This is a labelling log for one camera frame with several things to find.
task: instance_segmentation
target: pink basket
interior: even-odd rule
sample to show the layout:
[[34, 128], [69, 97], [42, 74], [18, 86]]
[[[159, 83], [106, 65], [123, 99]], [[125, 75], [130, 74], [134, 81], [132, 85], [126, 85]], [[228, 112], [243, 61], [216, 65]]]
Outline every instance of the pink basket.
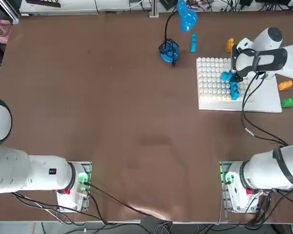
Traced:
[[0, 43], [6, 44], [8, 42], [11, 26], [10, 21], [0, 19]]

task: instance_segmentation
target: blue block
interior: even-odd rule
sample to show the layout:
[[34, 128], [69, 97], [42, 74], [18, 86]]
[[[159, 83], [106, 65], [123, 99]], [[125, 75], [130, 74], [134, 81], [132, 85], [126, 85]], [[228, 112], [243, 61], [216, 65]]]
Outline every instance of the blue block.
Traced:
[[239, 87], [238, 84], [235, 82], [230, 82], [230, 94], [232, 100], [237, 100], [239, 97]]
[[195, 53], [196, 51], [196, 33], [192, 33], [191, 35], [191, 53]]
[[232, 72], [222, 72], [220, 75], [220, 79], [224, 81], [230, 81], [232, 76], [233, 76]]

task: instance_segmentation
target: blue desk lamp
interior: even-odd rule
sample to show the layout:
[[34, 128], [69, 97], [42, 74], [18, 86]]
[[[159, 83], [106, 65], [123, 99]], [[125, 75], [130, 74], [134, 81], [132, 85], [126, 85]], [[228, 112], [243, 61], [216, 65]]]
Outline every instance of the blue desk lamp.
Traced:
[[168, 17], [165, 26], [165, 40], [159, 47], [159, 52], [162, 57], [162, 60], [165, 62], [171, 62], [172, 66], [175, 66], [176, 60], [178, 59], [179, 54], [179, 45], [174, 42], [172, 39], [167, 38], [167, 25], [170, 18], [176, 13], [179, 13], [180, 17], [180, 30], [185, 33], [191, 30], [194, 27], [197, 21], [197, 14], [188, 9], [184, 0], [178, 0], [177, 5], [175, 6], [173, 13]]

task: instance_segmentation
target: floor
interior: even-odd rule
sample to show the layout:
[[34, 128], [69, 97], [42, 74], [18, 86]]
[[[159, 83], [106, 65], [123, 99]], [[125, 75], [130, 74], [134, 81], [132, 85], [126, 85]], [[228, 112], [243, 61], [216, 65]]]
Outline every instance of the floor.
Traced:
[[[153, 217], [147, 217], [141, 220], [141, 224], [149, 230], [151, 233], [154, 232], [154, 228], [156, 224], [161, 221], [155, 219]], [[73, 225], [65, 225], [57, 222], [44, 222], [43, 223], [45, 234], [69, 234], [70, 231], [79, 230], [75, 232], [71, 232], [73, 234], [84, 234], [84, 226], [77, 227]], [[87, 223], [86, 229], [88, 230], [87, 234], [94, 234], [95, 230], [101, 228], [101, 223]], [[203, 224], [199, 225], [199, 230], [202, 230], [205, 226]], [[219, 225], [214, 226], [214, 229], [225, 229], [228, 227], [232, 227], [232, 225]], [[196, 224], [174, 224], [171, 233], [172, 234], [195, 234], [197, 232], [198, 226]], [[258, 231], [249, 231], [244, 227], [237, 227], [228, 231], [223, 231], [222, 234], [290, 234], [291, 231], [289, 229], [289, 225], [276, 225], [276, 228], [279, 232], [276, 232], [272, 229], [272, 226], [267, 224], [263, 225], [261, 229]], [[209, 234], [218, 234], [219, 232], [209, 231]], [[30, 223], [30, 222], [0, 222], [0, 234], [44, 234], [42, 230], [42, 225], [40, 222], [38, 223]], [[100, 231], [100, 234], [147, 234], [145, 230], [143, 230], [139, 226], [122, 226], [112, 230]], [[157, 230], [157, 234], [166, 234], [165, 230], [159, 228]]]

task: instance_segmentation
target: lamp base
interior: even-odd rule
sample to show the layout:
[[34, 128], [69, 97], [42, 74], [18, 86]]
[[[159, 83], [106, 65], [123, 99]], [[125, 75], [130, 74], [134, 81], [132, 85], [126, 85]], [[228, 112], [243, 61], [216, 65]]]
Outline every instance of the lamp base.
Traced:
[[159, 47], [163, 61], [175, 64], [178, 59], [179, 46], [172, 39], [166, 39]]

